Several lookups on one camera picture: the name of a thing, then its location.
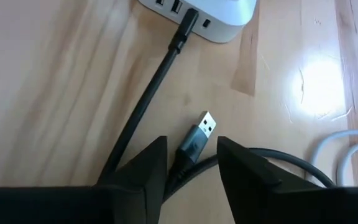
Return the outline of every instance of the power strip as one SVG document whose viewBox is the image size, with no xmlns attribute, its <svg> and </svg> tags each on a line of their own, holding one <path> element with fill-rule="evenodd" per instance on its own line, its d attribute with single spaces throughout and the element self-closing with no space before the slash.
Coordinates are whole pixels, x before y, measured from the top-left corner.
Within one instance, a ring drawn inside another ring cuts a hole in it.
<svg viewBox="0 0 358 224">
<path fill-rule="evenodd" d="M 187 9 L 199 12 L 193 32 L 216 43 L 232 40 L 252 19 L 257 0 L 139 0 L 179 24 Z"/>
</svg>

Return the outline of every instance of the black plastic object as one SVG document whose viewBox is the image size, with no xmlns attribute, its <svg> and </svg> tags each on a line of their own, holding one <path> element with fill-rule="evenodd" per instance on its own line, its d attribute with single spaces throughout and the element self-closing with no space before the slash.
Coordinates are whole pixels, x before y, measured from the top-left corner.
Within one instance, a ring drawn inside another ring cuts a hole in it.
<svg viewBox="0 0 358 224">
<path fill-rule="evenodd" d="M 358 222 L 358 187 L 318 187 L 226 137 L 218 137 L 218 161 L 237 224 Z"/>
<path fill-rule="evenodd" d="M 0 223 L 158 223 L 166 176 L 160 136 L 99 185 L 0 188 Z"/>
</svg>

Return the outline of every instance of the wooden surface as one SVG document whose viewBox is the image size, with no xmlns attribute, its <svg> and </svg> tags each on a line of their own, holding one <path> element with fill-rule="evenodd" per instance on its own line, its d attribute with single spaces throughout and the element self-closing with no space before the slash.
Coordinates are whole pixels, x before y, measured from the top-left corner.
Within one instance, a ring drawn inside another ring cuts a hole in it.
<svg viewBox="0 0 358 224">
<path fill-rule="evenodd" d="M 0 186 L 95 183 L 176 28 L 136 0 L 0 0 Z M 202 158 L 217 136 L 307 158 L 327 134 L 358 128 L 358 0 L 260 0 L 232 42 L 192 35 L 123 162 L 159 135 L 172 162 L 203 110 L 218 126 Z M 332 177 L 355 142 L 330 144 L 318 167 Z M 358 153 L 352 166 L 347 182 L 358 185 Z M 175 194 L 160 219 L 232 223 L 218 169 Z"/>
</svg>

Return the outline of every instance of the usb plug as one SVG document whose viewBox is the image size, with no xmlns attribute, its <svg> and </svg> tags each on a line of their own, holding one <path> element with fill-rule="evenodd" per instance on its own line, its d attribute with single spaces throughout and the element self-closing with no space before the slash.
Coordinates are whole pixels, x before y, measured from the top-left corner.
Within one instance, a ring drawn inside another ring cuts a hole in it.
<svg viewBox="0 0 358 224">
<path fill-rule="evenodd" d="M 192 168 L 203 151 L 206 143 L 216 127 L 216 122 L 208 111 L 202 112 L 198 122 L 194 124 L 175 152 L 175 160 L 169 171 L 165 193 L 169 194 L 173 186 Z"/>
</svg>

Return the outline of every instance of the black cable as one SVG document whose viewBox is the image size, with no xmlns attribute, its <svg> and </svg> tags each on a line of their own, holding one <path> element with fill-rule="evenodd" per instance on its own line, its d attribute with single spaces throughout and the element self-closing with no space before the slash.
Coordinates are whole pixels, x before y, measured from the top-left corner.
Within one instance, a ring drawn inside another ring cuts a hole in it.
<svg viewBox="0 0 358 224">
<path fill-rule="evenodd" d="M 272 159 L 278 159 L 281 161 L 288 162 L 293 164 L 299 168 L 304 169 L 312 176 L 316 177 L 324 186 L 326 187 L 335 187 L 334 182 L 327 177 L 323 172 L 317 169 L 315 166 L 311 165 L 309 162 L 304 161 L 303 159 L 297 158 L 291 154 L 287 154 L 285 152 L 276 151 L 273 149 L 263 149 L 263 148 L 249 148 L 249 150 L 258 156 L 268 157 Z M 189 181 L 193 180 L 196 176 L 201 174 L 202 172 L 208 170 L 211 167 L 214 167 L 218 164 L 217 155 L 213 155 L 200 163 L 196 164 L 193 168 L 191 168 L 188 172 L 185 173 L 183 178 L 176 184 L 176 186 L 172 189 L 171 192 L 164 195 L 164 202 L 168 200 L 174 193 L 176 193 L 179 189 L 181 189 L 184 185 L 186 185 Z"/>
<path fill-rule="evenodd" d="M 131 137 L 134 134 L 137 125 L 139 124 L 140 119 L 142 119 L 143 114 L 149 106 L 155 92 L 159 88 L 162 80 L 171 67 L 173 60 L 178 54 L 180 54 L 180 51 L 186 43 L 187 38 L 197 21 L 197 18 L 197 10 L 187 10 L 182 22 L 180 23 L 175 35 L 171 40 L 170 45 L 168 46 L 168 53 L 162 60 L 153 78 L 137 102 L 135 109 L 129 116 L 129 119 L 124 126 L 124 129 L 121 131 L 121 134 L 119 135 L 118 140 L 103 167 L 97 184 L 100 184 L 109 174 L 116 170 L 118 163 L 121 160 L 121 157 L 129 143 L 129 140 L 131 140 Z"/>
</svg>

